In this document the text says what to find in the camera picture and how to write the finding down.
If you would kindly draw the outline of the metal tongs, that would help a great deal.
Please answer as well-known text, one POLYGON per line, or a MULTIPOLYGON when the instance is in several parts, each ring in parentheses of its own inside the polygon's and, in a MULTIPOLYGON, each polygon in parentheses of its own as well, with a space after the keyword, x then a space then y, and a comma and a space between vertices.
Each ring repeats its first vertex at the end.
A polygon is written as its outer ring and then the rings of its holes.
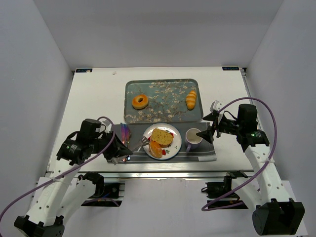
POLYGON ((139 140, 139 142, 134 145, 133 147, 131 148, 128 148, 128 150, 130 151, 129 154, 123 154, 122 156, 120 157, 114 157, 114 158, 111 158, 111 163, 116 165, 116 164, 119 164, 120 162, 128 162, 130 161, 130 156, 135 152, 137 151, 139 148, 143 147, 143 146, 147 146, 149 145, 150 141, 148 138, 146 138, 145 136, 143 136, 141 138, 141 140, 139 140))

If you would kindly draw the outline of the small round bun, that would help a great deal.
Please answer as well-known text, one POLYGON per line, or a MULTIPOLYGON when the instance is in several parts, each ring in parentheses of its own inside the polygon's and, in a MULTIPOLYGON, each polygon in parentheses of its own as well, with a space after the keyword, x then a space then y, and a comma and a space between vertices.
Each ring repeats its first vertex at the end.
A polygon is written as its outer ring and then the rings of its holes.
POLYGON ((156 141, 150 141, 149 150, 154 158, 162 158, 162 148, 156 141))

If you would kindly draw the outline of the sliced bread loaf piece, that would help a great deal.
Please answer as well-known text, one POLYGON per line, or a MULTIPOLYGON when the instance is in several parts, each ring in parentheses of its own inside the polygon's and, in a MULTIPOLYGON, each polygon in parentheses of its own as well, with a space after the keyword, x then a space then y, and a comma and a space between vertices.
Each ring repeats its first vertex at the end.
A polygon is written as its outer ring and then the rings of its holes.
POLYGON ((150 140, 155 141, 161 147, 166 148, 172 143, 173 136, 164 130, 155 128, 150 136, 150 140))

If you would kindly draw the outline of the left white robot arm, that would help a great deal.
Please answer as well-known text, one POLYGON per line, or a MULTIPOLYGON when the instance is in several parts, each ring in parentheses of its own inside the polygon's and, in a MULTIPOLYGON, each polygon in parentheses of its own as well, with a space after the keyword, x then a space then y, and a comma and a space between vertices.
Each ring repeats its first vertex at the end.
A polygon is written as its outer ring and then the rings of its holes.
POLYGON ((99 120, 87 118, 80 129, 67 136, 57 152, 55 167, 50 180, 44 185, 35 205, 14 222, 26 237, 60 237, 65 224, 74 212, 93 195, 101 195, 104 177, 88 172, 81 177, 75 188, 68 192, 71 181, 91 155, 103 155, 118 162, 119 157, 132 154, 113 131, 101 131, 99 120))

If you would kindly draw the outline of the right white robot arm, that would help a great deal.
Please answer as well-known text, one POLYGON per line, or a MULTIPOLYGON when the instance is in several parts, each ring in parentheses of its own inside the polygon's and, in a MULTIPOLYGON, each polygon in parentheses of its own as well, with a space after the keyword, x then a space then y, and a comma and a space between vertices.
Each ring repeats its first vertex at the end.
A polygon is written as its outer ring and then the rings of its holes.
POLYGON ((295 235, 305 209, 284 187, 271 157, 273 149, 269 140, 265 132, 258 129, 256 107, 240 104, 237 116, 228 119, 222 111, 221 102, 214 101, 210 114, 204 120, 213 123, 197 135, 210 144, 223 133, 234 135, 255 174, 248 177, 241 171, 228 172, 221 188, 208 189, 209 192, 217 192, 219 197, 206 204, 203 211, 215 210, 215 202, 237 195, 240 200, 233 206, 245 204, 252 211, 252 223, 258 235, 295 235))

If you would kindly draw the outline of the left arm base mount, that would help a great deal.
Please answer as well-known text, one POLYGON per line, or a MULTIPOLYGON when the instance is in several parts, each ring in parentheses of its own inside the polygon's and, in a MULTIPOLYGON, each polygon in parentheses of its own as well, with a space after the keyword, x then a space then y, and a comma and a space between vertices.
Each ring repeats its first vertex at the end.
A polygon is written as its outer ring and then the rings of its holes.
POLYGON ((123 184, 107 181, 102 175, 88 172, 80 175, 79 180, 89 180, 95 185, 95 192, 82 206, 89 207, 120 207, 123 199, 123 184))

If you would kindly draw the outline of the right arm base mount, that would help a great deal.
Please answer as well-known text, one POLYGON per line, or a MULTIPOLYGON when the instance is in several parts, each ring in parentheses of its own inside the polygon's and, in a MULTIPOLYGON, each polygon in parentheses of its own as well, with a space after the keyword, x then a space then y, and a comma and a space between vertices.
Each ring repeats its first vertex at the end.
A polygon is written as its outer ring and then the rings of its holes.
POLYGON ((234 172, 228 172, 227 175, 224 177, 223 184, 221 187, 211 188, 213 183, 208 182, 207 187, 203 188, 201 191, 208 193, 208 198, 213 198, 210 202, 208 202, 206 205, 204 205, 201 210, 203 212, 212 211, 212 210, 220 210, 220 209, 229 209, 231 207, 243 205, 244 203, 238 199, 235 203, 227 206, 218 206, 214 208, 209 208, 210 206, 213 206, 218 201, 222 200, 223 198, 226 198, 231 195, 236 196, 236 192, 239 191, 241 188, 243 188, 245 185, 249 184, 251 181, 253 181, 259 173, 255 173, 252 177, 248 177, 244 172, 241 171, 234 171, 234 172), (244 183, 241 183, 237 185, 235 188, 232 188, 233 181, 238 181, 238 179, 247 179, 244 183))

